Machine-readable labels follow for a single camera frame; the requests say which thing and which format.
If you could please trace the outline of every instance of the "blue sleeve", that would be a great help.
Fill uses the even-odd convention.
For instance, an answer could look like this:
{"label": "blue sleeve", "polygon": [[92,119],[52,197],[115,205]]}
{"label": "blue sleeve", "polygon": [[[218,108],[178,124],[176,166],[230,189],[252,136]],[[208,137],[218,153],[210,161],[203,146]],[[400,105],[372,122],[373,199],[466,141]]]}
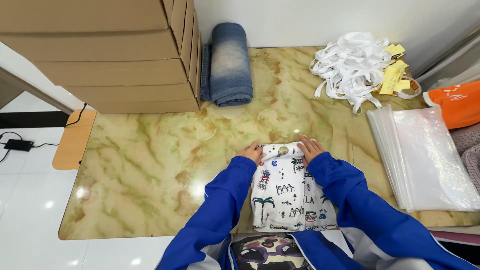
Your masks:
{"label": "blue sleeve", "polygon": [[205,202],[175,236],[157,266],[157,270],[184,270],[202,262],[201,250],[225,240],[240,218],[257,164],[235,157],[230,165],[205,186]]}
{"label": "blue sleeve", "polygon": [[419,221],[368,190],[362,171],[350,163],[326,152],[314,158],[307,170],[338,207],[338,226],[356,251],[361,247],[365,255],[370,247],[377,253],[373,257],[381,258],[379,248],[393,258],[423,259],[434,269],[475,269],[446,251]]}

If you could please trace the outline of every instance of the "orange fabric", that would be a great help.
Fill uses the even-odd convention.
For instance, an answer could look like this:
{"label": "orange fabric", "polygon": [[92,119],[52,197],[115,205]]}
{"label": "orange fabric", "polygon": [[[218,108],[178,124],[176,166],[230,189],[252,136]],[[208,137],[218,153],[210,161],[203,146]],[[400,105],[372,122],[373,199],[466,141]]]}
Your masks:
{"label": "orange fabric", "polygon": [[480,122],[480,81],[435,89],[428,96],[442,107],[448,129]]}

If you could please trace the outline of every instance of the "jacket cuff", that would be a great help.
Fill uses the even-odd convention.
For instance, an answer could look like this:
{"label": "jacket cuff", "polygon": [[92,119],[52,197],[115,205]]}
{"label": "jacket cuff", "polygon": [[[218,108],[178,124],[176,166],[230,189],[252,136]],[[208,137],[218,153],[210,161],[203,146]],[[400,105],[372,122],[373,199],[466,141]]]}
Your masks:
{"label": "jacket cuff", "polygon": [[312,159],[307,167],[307,171],[314,177],[318,176],[323,173],[323,166],[332,163],[334,160],[329,152],[324,152]]}
{"label": "jacket cuff", "polygon": [[250,177],[253,177],[255,171],[257,171],[257,164],[253,160],[246,157],[234,157],[230,161],[229,167],[237,167],[246,170]]}

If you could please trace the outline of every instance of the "stack of cardboard boxes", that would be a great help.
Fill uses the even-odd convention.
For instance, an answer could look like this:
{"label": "stack of cardboard boxes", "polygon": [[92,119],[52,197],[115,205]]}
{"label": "stack of cardboard boxes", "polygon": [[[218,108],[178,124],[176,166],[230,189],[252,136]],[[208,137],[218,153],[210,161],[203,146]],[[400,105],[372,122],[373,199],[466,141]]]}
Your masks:
{"label": "stack of cardboard boxes", "polygon": [[15,0],[0,41],[100,113],[199,109],[193,0]]}

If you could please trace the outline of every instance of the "blue jacket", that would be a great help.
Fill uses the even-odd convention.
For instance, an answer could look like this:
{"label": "blue jacket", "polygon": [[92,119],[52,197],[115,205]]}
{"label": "blue jacket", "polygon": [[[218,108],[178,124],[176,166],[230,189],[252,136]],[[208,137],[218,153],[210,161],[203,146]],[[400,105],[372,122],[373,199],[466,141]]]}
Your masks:
{"label": "blue jacket", "polygon": [[[256,164],[235,157],[205,186],[205,202],[165,250],[157,270],[231,270],[230,230],[237,225]],[[316,270],[478,270],[444,249],[413,217],[368,190],[363,173],[328,152],[308,168],[338,207],[337,221],[353,253],[348,257],[320,232],[290,234]]]}

